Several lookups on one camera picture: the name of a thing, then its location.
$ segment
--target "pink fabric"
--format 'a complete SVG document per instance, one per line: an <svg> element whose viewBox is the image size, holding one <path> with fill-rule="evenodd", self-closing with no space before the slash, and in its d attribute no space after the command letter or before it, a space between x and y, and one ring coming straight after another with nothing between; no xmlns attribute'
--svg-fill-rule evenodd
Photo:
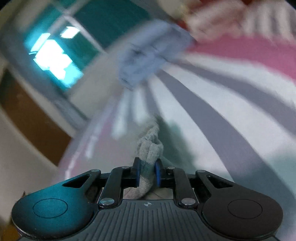
<svg viewBox="0 0 296 241"><path fill-rule="evenodd" d="M296 82L296 45L283 40L270 41L259 36L237 39L223 36L208 43L196 43L188 51L261 63L290 76Z"/></svg>

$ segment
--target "brown door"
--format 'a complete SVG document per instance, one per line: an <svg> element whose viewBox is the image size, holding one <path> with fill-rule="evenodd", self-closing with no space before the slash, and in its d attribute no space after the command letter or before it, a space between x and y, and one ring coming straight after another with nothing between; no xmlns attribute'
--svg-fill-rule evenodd
<svg viewBox="0 0 296 241"><path fill-rule="evenodd" d="M0 104L32 145L58 165L71 137L29 97L9 70L0 83Z"/></svg>

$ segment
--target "triangular cutout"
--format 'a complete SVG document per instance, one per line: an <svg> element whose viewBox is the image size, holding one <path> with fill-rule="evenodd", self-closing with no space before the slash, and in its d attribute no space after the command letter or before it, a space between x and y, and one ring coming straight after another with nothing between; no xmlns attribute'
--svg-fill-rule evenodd
<svg viewBox="0 0 296 241"><path fill-rule="evenodd" d="M216 177L213 177L211 175L207 175L207 178L209 179L209 181L213 184L213 186L217 189L221 189L221 188L231 188L232 185L216 178Z"/></svg>
<svg viewBox="0 0 296 241"><path fill-rule="evenodd" d="M67 183L63 184L63 187L68 188L81 188L82 185L86 182L86 180L90 177L90 175L84 175L82 177L76 178L74 180L71 180Z"/></svg>

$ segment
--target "window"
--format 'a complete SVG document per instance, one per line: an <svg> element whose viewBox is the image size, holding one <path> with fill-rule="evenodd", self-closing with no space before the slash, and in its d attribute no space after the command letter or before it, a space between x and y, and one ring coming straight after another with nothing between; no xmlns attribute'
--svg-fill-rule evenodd
<svg viewBox="0 0 296 241"><path fill-rule="evenodd" d="M36 65L63 91L98 54L148 13L130 0L55 0L25 36Z"/></svg>

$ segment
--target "white circular symbol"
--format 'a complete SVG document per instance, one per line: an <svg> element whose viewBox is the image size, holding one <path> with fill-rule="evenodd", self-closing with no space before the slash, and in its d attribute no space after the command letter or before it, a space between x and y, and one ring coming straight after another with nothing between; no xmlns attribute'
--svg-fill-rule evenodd
<svg viewBox="0 0 296 241"><path fill-rule="evenodd" d="M152 205L152 203L150 203L150 202L146 202L146 203L144 203L144 205L145 205L146 207L150 207L150 206Z"/></svg>

